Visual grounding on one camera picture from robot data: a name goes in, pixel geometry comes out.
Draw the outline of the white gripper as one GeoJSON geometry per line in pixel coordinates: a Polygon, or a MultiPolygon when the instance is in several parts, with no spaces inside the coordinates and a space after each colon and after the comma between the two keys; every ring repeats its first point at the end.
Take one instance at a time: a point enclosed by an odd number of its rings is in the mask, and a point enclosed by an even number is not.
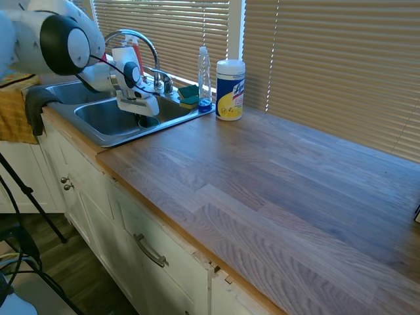
{"type": "Polygon", "coordinates": [[[130,99],[123,94],[124,91],[116,92],[117,106],[120,110],[131,112],[135,114],[137,124],[140,124],[141,115],[149,116],[149,120],[157,121],[157,116],[160,113],[158,100],[155,96],[147,96],[146,98],[130,99]]]}

